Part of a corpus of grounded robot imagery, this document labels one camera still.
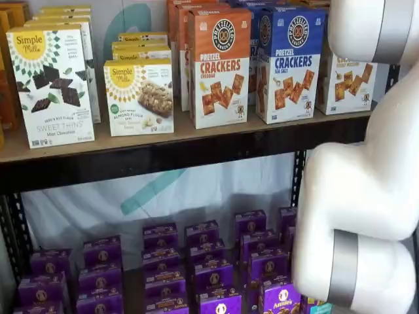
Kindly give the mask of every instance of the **shelf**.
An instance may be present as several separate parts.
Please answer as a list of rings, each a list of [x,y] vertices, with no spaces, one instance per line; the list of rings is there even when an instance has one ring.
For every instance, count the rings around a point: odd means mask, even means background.
[[[255,113],[247,123],[196,130],[189,113],[175,112],[175,133],[111,137],[95,126],[96,140],[29,149],[24,126],[6,133],[0,152],[0,194],[217,164],[311,149],[328,141],[362,141],[370,113],[325,116],[266,125]]]

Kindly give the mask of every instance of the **gray ring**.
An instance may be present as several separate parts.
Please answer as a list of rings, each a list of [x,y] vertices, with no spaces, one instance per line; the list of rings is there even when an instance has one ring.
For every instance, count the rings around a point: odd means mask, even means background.
[[[358,235],[335,230],[332,276],[327,301],[350,307],[358,269]]]
[[[401,0],[384,2],[380,36],[373,62],[398,64],[403,57],[412,24],[414,0],[403,0],[403,4],[400,2]]]

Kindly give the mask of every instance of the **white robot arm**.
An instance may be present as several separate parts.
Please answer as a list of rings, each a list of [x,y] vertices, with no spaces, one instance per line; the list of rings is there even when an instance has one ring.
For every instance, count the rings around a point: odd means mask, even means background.
[[[360,146],[329,143],[304,171],[293,280],[361,314],[405,314],[415,272],[401,241],[419,220],[419,0],[332,0],[341,58],[413,65],[371,115]]]

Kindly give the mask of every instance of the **snack box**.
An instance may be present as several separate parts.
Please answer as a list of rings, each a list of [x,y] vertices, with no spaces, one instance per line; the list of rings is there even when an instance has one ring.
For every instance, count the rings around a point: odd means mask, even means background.
[[[63,302],[69,308],[69,295],[63,273],[53,275],[25,276],[18,287],[22,305],[37,305],[44,302]]]
[[[174,132],[170,59],[106,61],[103,71],[112,136]]]
[[[179,252],[173,247],[144,250],[142,255],[143,269],[147,271],[162,271],[180,265]]]
[[[228,258],[199,262],[194,265],[193,272],[197,291],[233,284],[233,265]]]
[[[29,147],[94,141],[80,25],[16,27],[7,39]]]
[[[86,70],[76,72],[76,75],[87,82],[89,89],[90,105],[92,106],[92,116],[94,123],[100,123],[100,108],[99,108],[99,95],[98,95],[98,80],[96,78],[92,44],[92,30],[90,27],[90,20],[88,18],[51,18],[51,19],[40,19],[30,20],[25,23],[24,26],[53,26],[53,25],[80,25],[83,43],[84,60],[86,62]],[[72,72],[72,69],[68,67],[65,73]]]
[[[77,314],[124,313],[122,286],[115,285],[82,292],[77,300]]]
[[[242,295],[235,286],[211,289],[198,296],[199,313],[240,314]]]
[[[172,293],[186,293],[185,278],[183,266],[146,271],[144,274],[145,296],[168,297]]]
[[[108,262],[122,263],[120,236],[113,235],[99,240],[84,242],[83,254],[86,267]]]
[[[259,313],[300,313],[301,294],[289,277],[263,281],[259,295]]]
[[[246,122],[250,11],[192,10],[188,23],[195,128]]]
[[[259,21],[256,113],[267,124],[312,118],[325,11],[270,7]]]
[[[98,264],[80,271],[81,291],[107,288],[122,283],[122,270],[119,262]]]
[[[145,314],[189,314],[186,294],[172,294],[168,297],[147,298],[144,302]]]
[[[177,247],[177,228],[174,222],[143,228],[144,249],[153,247]]]
[[[185,227],[185,244],[187,247],[214,242],[219,238],[219,227],[215,220],[209,220]]]

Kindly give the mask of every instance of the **prezel crackers box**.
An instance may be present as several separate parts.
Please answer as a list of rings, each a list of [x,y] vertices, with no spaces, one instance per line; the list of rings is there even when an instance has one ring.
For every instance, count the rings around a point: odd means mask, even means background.
[[[313,117],[325,11],[260,11],[257,114],[267,123]]]
[[[173,133],[170,59],[107,61],[103,70],[112,136]]]
[[[94,140],[80,25],[7,32],[30,148]]]
[[[189,13],[191,117],[195,128],[247,121],[251,13]]]

